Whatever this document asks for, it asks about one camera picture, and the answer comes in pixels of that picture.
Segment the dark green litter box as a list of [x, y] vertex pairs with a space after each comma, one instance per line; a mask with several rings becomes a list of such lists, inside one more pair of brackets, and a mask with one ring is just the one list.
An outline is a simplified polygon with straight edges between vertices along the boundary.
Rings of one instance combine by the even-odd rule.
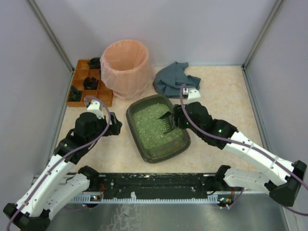
[[167, 123], [159, 119], [172, 110], [172, 102], [156, 94], [140, 99], [129, 106], [126, 118], [130, 132], [142, 159], [151, 164], [173, 158], [186, 151], [191, 138], [186, 130], [168, 132]]

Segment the black object middle compartment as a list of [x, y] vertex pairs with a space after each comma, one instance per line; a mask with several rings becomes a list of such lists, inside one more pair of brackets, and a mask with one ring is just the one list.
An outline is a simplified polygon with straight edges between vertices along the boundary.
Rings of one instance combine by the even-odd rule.
[[84, 90], [97, 90], [98, 87], [98, 79], [94, 77], [87, 77], [83, 81]]

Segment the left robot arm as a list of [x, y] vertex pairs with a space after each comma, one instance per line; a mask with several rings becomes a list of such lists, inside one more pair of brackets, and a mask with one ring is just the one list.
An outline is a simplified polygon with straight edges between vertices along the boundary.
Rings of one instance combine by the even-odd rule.
[[4, 214], [9, 218], [7, 230], [14, 224], [22, 231], [45, 231], [55, 215], [75, 196], [99, 186], [99, 172], [84, 166], [59, 187], [60, 181], [87, 154], [102, 136], [118, 135], [122, 123], [115, 113], [82, 113], [65, 139], [54, 150], [47, 167], [16, 203], [8, 203]]

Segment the black object top compartment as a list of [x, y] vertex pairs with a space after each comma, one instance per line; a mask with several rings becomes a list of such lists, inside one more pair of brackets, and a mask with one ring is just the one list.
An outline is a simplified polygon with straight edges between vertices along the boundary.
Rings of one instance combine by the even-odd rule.
[[100, 58], [99, 57], [95, 57], [90, 59], [87, 62], [89, 69], [100, 69], [101, 68], [101, 63], [100, 63]]

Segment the pink lined trash bin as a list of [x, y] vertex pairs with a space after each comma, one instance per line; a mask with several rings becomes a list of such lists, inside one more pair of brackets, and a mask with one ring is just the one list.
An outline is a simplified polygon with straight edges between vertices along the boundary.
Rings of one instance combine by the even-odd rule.
[[138, 40], [125, 39], [108, 46], [101, 58], [101, 79], [121, 99], [135, 98], [154, 82], [148, 48]]

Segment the blue grey cloth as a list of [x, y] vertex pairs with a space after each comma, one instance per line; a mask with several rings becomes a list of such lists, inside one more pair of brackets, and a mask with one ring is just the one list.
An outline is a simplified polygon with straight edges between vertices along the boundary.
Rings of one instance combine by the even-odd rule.
[[188, 88], [200, 89], [201, 78], [185, 74], [189, 63], [174, 62], [157, 72], [154, 79], [154, 89], [167, 98], [178, 99], [180, 88], [185, 84]]

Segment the black object lower compartment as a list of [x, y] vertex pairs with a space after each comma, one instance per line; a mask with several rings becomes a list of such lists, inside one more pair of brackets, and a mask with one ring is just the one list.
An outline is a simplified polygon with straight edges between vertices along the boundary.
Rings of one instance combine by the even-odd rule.
[[69, 94], [69, 102], [79, 102], [81, 100], [82, 91], [78, 90], [75, 86], [71, 86]]

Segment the black mounting base rail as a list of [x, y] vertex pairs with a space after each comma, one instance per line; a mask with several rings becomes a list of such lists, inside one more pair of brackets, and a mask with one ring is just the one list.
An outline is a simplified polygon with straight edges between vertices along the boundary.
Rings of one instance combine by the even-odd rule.
[[203, 173], [103, 173], [95, 186], [85, 192], [98, 193], [103, 199], [206, 199], [212, 192], [239, 191]]

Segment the black object compartment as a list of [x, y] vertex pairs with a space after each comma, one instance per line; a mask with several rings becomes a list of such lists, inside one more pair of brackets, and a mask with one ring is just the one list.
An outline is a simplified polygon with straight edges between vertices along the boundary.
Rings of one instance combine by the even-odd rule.
[[101, 68], [101, 63], [100, 63], [100, 58], [99, 57], [95, 57], [90, 59], [87, 62], [89, 69], [100, 69]]
[[69, 102], [79, 102], [81, 100], [82, 91], [78, 90], [75, 86], [71, 86], [69, 94]]
[[98, 79], [94, 77], [87, 77], [83, 81], [84, 90], [97, 90], [98, 87]]

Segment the green litter pellets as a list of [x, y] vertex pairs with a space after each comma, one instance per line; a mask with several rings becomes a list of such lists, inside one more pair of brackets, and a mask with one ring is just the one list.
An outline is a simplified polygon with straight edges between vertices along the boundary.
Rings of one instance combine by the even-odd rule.
[[182, 135], [182, 130], [176, 128], [164, 134], [165, 125], [160, 116], [170, 111], [165, 104], [156, 103], [133, 114], [137, 134], [144, 148], [152, 149], [174, 141]]

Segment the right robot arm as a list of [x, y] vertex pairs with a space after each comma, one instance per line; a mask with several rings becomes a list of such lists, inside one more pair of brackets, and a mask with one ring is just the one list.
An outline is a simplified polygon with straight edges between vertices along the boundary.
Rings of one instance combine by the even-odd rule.
[[199, 102], [174, 105], [170, 121], [172, 127], [190, 129], [208, 145], [232, 153], [258, 169], [254, 172], [221, 166], [216, 173], [217, 180], [230, 187], [261, 191], [286, 207], [294, 205], [306, 173], [305, 163], [272, 154], [227, 121], [213, 119]]

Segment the black litter scoop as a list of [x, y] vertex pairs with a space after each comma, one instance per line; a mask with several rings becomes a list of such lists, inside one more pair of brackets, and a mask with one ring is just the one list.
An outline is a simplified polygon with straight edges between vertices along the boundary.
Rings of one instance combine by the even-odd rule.
[[164, 134], [168, 134], [169, 132], [172, 132], [176, 128], [178, 128], [178, 114], [173, 112], [166, 112], [162, 116], [159, 117], [160, 120], [163, 121], [165, 125], [165, 132]]

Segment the orange compartment tray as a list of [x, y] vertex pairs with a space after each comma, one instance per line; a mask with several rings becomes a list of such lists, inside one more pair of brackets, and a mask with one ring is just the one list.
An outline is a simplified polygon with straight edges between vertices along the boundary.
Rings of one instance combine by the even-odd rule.
[[84, 98], [87, 96], [96, 97], [106, 106], [112, 106], [113, 92], [101, 80], [101, 64], [98, 57], [78, 60], [66, 104], [69, 107], [83, 107]]

